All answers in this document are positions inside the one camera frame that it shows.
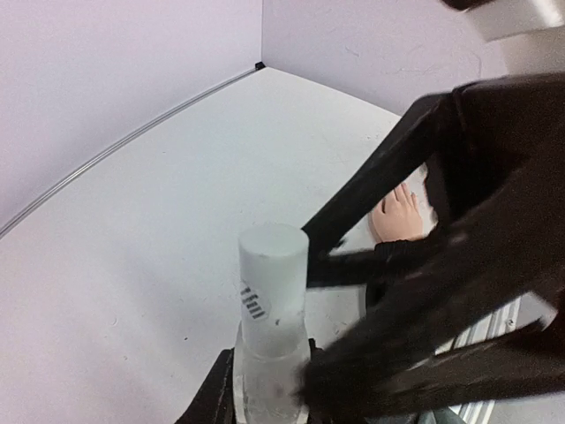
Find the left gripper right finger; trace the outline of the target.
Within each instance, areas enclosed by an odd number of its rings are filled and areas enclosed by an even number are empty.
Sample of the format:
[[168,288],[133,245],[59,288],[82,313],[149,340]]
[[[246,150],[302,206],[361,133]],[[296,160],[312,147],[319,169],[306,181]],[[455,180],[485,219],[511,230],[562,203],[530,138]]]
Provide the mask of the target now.
[[324,351],[313,338],[308,339],[311,358],[304,365],[304,405],[311,415],[311,423],[334,423],[331,381],[327,370],[320,362]]

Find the mannequin hand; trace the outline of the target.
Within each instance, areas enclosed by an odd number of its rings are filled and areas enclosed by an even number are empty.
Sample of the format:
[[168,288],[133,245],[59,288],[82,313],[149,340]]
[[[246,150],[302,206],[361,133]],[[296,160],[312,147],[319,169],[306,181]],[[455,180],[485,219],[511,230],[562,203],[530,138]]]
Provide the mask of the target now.
[[423,239],[433,228],[429,217],[421,214],[417,195],[405,182],[386,194],[367,220],[376,243]]

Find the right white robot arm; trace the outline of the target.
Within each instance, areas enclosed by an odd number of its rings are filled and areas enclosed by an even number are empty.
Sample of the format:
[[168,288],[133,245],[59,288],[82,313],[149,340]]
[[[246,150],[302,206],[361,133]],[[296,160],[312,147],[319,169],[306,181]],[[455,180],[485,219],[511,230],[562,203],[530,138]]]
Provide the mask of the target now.
[[[307,285],[380,301],[305,366],[317,421],[364,423],[564,388],[564,4],[452,1],[509,73],[415,101],[305,225]],[[336,254],[419,165],[439,222]]]

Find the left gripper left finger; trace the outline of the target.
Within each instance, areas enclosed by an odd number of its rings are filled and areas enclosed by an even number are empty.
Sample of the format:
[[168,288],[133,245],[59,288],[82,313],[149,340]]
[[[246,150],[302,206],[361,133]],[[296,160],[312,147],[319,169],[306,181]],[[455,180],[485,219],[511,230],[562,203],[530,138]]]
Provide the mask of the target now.
[[222,350],[205,380],[176,424],[230,424],[234,422],[233,353]]

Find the clear nail polish bottle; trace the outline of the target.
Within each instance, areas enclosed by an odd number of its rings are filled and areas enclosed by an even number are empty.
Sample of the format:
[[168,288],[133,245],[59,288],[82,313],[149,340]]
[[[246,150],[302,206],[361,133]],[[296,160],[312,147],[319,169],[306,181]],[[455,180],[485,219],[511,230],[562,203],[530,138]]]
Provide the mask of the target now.
[[306,423],[308,408],[295,399],[299,369],[310,359],[309,342],[281,357],[262,357],[246,347],[237,330],[232,396],[236,423]]

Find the white nail polish cap brush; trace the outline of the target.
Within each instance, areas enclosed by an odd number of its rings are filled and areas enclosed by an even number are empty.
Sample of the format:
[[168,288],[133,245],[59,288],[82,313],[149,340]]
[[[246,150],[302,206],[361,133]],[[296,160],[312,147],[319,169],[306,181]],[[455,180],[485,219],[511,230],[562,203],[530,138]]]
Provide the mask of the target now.
[[309,239],[295,227],[266,223],[238,240],[242,336],[255,354],[277,358],[306,340]]

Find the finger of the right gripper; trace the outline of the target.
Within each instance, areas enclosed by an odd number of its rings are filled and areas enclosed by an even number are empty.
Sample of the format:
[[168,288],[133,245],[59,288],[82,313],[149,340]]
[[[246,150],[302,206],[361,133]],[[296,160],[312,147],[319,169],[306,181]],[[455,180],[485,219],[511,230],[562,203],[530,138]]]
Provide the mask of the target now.
[[334,419],[397,415],[469,401],[523,398],[564,388],[564,327],[530,323],[497,338],[436,354],[436,349],[493,310],[493,303],[447,276],[444,241],[426,269],[437,279],[437,303],[413,314],[380,307],[324,350]]

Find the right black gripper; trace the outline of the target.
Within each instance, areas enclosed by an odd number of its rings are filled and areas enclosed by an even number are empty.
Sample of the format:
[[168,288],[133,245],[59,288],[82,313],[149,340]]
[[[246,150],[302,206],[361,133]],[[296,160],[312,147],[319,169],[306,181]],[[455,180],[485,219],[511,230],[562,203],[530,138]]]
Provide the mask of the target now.
[[447,276],[501,303],[564,293],[564,76],[490,79],[416,100],[350,180],[304,225],[309,289],[361,285],[371,251],[343,236],[430,156]]

